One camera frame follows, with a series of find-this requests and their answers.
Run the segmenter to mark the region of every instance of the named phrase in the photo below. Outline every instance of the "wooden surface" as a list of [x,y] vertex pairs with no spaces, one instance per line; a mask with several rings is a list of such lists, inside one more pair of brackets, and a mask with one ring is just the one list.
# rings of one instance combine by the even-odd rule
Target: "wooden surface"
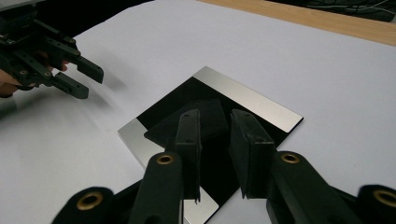
[[198,0],[243,10],[283,21],[290,21],[342,35],[396,46],[396,24],[295,7],[264,0]]

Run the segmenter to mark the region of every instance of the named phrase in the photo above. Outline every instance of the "black mechanical arm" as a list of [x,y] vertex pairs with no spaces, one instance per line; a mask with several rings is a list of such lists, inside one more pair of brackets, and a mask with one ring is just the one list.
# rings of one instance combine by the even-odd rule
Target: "black mechanical arm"
[[[142,180],[118,194],[84,189],[53,224],[182,223],[183,200],[197,202],[200,197],[203,127],[199,110],[181,114],[176,136],[169,138],[164,152],[151,157]],[[230,138],[229,155],[224,156],[233,161],[243,197],[267,199],[272,223],[396,223],[395,189],[367,185],[355,197],[328,185],[302,155],[277,151],[253,114],[232,111]]]
[[54,76],[46,65],[62,70],[64,62],[73,63],[98,83],[103,81],[103,69],[81,56],[74,38],[36,20],[36,13],[35,4],[0,8],[0,69],[21,83],[20,90],[44,84],[86,99],[86,86],[62,72]]

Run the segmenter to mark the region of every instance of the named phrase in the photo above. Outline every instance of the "white table surface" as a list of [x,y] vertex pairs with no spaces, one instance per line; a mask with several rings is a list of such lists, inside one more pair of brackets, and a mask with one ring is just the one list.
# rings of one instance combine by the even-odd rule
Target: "white table surface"
[[[118,129],[204,66],[302,115],[278,150],[304,155],[332,186],[396,189],[396,48],[242,11],[157,0],[77,37],[104,84],[78,100],[54,88],[15,94],[0,119],[0,223],[51,223],[78,191],[115,193],[143,176]],[[209,223],[271,223],[239,191]]]

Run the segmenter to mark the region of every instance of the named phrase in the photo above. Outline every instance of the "robotic hand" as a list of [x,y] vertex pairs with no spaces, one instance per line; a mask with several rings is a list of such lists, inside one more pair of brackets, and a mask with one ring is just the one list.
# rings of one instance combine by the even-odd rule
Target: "robotic hand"
[[86,99],[86,86],[62,72],[54,76],[37,53],[45,52],[49,66],[59,70],[64,61],[74,63],[79,72],[98,83],[103,81],[103,69],[81,56],[75,39],[36,20],[36,2],[3,0],[0,4],[0,69],[21,83],[20,90],[29,91],[44,84]]

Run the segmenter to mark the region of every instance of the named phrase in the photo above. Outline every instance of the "brass ring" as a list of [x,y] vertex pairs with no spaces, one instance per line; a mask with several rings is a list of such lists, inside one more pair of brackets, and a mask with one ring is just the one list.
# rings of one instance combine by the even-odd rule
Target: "brass ring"
[[280,156],[282,161],[288,162],[288,163],[298,163],[300,162],[300,158],[298,158],[296,155],[291,154],[291,153],[284,153]]
[[99,191],[88,192],[82,196],[77,202],[77,208],[81,211],[93,209],[103,200],[103,195]]
[[166,165],[166,164],[172,163],[173,161],[174,161],[174,158],[170,155],[163,155],[163,156],[157,158],[157,162],[161,165]]
[[375,190],[373,194],[381,203],[396,208],[396,194],[383,189]]

